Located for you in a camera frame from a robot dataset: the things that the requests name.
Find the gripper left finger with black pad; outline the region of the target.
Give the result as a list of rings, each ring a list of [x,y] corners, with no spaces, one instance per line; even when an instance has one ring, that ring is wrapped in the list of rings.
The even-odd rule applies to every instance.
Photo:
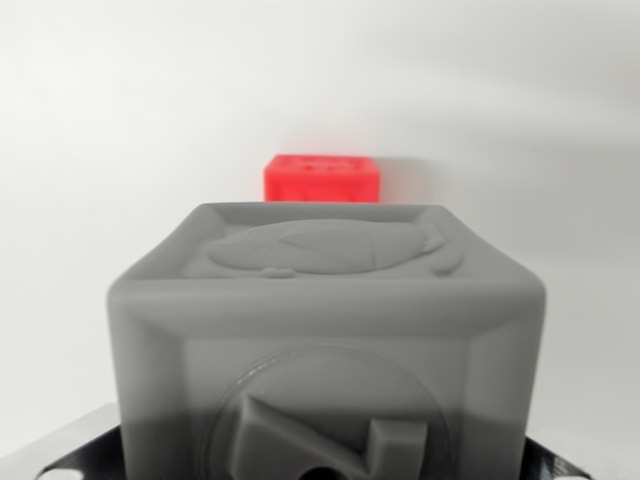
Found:
[[[2,479],[37,479],[44,469],[120,423],[119,406],[107,403],[1,459]]]

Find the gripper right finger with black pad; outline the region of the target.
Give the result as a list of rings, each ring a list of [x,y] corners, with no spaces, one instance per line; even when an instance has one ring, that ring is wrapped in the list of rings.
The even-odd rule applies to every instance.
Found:
[[[523,479],[638,479],[639,454],[563,432],[527,436]]]

